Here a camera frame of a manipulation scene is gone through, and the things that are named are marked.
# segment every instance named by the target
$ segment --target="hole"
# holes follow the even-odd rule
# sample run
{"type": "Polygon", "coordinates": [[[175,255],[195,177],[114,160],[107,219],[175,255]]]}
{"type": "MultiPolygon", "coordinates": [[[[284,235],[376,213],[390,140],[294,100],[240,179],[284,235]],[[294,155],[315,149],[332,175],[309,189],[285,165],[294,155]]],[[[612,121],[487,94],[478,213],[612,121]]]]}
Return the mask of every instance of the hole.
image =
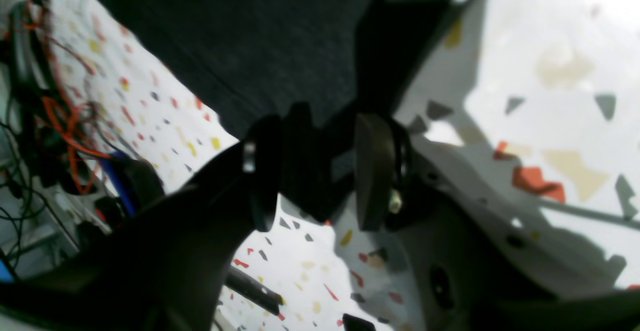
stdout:
{"type": "Polygon", "coordinates": [[[431,291],[438,305],[451,310],[455,306],[451,292],[451,280],[444,268],[434,266],[430,270],[431,291]]]}
{"type": "Polygon", "coordinates": [[[516,249],[522,249],[524,247],[524,242],[514,235],[507,236],[507,243],[516,249]]]}
{"type": "Polygon", "coordinates": [[[517,229],[521,229],[522,228],[522,222],[520,219],[518,219],[518,217],[514,217],[511,220],[511,226],[514,226],[517,229]]]}

